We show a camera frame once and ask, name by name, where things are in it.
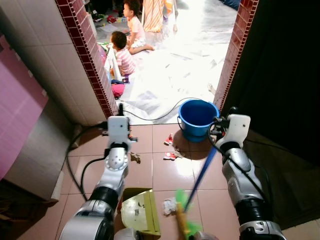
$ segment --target paper scrap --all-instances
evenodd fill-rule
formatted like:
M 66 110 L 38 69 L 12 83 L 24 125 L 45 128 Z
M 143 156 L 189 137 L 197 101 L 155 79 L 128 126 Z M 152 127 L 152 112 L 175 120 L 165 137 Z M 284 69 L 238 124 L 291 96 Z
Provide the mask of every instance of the paper scrap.
M 107 33 L 111 33 L 117 30 L 118 28 L 113 26 L 111 23 L 107 23 L 105 26 L 100 27 L 100 29 Z

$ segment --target toddler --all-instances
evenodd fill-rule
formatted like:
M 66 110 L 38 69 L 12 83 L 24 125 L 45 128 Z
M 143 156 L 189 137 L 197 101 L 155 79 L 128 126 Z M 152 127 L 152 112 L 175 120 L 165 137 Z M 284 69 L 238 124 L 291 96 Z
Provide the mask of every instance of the toddler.
M 132 55 L 143 50 L 154 50 L 151 45 L 146 44 L 145 31 L 137 17 L 139 10 L 139 0 L 124 0 L 123 15 L 127 18 L 128 27 L 130 28 L 131 33 L 131 37 L 127 44 L 129 52 Z
M 111 35 L 111 42 L 113 43 L 113 48 L 116 50 L 115 58 L 121 75 L 132 74 L 135 71 L 136 65 L 130 52 L 126 49 L 126 35 L 121 31 L 114 31 Z M 114 70 L 111 69 L 110 73 L 114 75 Z

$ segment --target dustpan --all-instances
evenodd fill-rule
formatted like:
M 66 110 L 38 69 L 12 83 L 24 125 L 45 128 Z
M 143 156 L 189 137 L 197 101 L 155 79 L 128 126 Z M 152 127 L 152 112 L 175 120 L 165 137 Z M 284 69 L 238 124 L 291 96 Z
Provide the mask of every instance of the dustpan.
M 122 223 L 143 234 L 160 236 L 155 195 L 150 188 L 127 188 L 123 192 Z

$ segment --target pink tiled floor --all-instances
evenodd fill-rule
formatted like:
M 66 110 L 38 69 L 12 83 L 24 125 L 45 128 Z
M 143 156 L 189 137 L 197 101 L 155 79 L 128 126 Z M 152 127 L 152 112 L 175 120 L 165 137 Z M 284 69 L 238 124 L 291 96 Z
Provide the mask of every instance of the pink tiled floor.
M 172 146 L 164 145 L 170 133 L 173 133 L 174 144 L 184 151 L 185 158 L 163 160 L 164 152 L 174 150 Z M 188 142 L 183 138 L 177 124 L 132 126 L 132 134 L 139 139 L 132 144 L 132 151 L 140 154 L 141 164 L 129 161 L 126 187 L 153 188 L 161 229 L 161 237 L 153 237 L 154 240 L 182 239 L 176 217 L 164 216 L 162 203 L 164 199 L 173 197 L 176 189 L 192 189 L 211 146 L 207 141 Z M 108 137 L 100 136 L 96 131 L 84 136 L 81 142 L 82 145 L 70 154 L 71 167 L 78 179 L 88 161 L 103 155 Z M 199 223 L 205 232 L 217 235 L 220 240 L 235 240 L 238 239 L 239 224 L 228 195 L 226 180 L 222 175 L 221 159 L 220 154 L 215 156 L 194 197 L 187 218 Z M 88 196 L 104 171 L 103 165 L 103 161 L 95 162 L 86 170 L 84 189 Z M 66 166 L 62 171 L 64 180 L 60 201 L 49 208 L 45 217 L 25 232 L 20 240 L 58 240 L 66 222 L 83 204 L 84 200 L 73 184 Z M 116 222 L 117 229 L 121 228 L 118 216 Z

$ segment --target bucket handle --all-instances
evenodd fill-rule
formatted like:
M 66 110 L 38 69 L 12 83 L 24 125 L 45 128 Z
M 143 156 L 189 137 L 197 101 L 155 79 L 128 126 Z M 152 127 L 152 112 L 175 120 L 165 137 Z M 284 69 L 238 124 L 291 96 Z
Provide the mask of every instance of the bucket handle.
M 188 132 L 186 132 L 185 130 L 183 130 L 183 128 L 182 128 L 181 125 L 180 125 L 179 119 L 181 120 L 181 118 L 180 118 L 179 116 L 177 116 L 177 117 L 176 117 L 176 120 L 177 120 L 178 125 L 179 125 L 179 128 L 181 129 L 181 132 L 183 132 L 183 134 L 189 135 L 189 136 L 191 136 L 191 137 L 193 137 L 193 138 L 202 138 L 202 136 L 195 136 L 195 135 L 193 135 L 193 134 L 191 134 L 191 133 L 188 133 Z
M 179 128 L 181 129 L 181 132 L 185 133 L 185 131 L 182 129 L 181 125 L 180 125 L 180 122 L 179 122 L 179 119 L 181 120 L 181 118 L 179 116 L 176 117 L 176 120 L 178 122 L 178 125 L 179 125 Z

